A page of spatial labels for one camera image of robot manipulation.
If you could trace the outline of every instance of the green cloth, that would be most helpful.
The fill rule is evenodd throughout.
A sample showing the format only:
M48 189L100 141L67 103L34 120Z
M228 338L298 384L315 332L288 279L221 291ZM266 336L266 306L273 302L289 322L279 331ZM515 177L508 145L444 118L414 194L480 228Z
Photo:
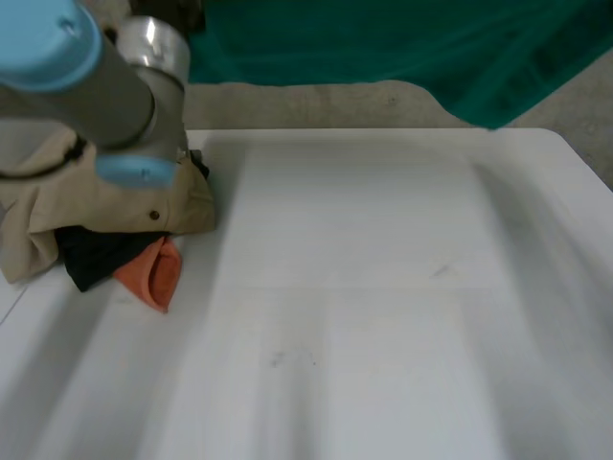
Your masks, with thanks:
M207 0L193 83L410 81L510 122L613 46L611 0Z

